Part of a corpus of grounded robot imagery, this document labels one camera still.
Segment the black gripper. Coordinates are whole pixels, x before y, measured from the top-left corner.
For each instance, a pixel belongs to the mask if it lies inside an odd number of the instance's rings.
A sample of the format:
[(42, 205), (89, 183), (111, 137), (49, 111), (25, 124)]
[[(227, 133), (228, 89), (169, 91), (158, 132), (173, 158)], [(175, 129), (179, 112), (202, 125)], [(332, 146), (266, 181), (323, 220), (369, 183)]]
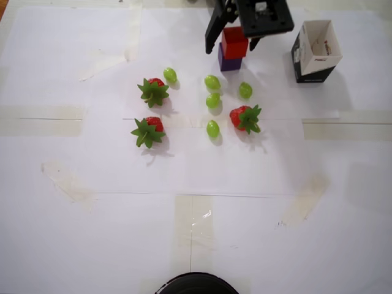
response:
[[(234, 23), (239, 16), (236, 0), (215, 1), (215, 6), (205, 32), (205, 51), (211, 54), (214, 44), (227, 23)], [(253, 51), (262, 36), (251, 38), (249, 50)]]

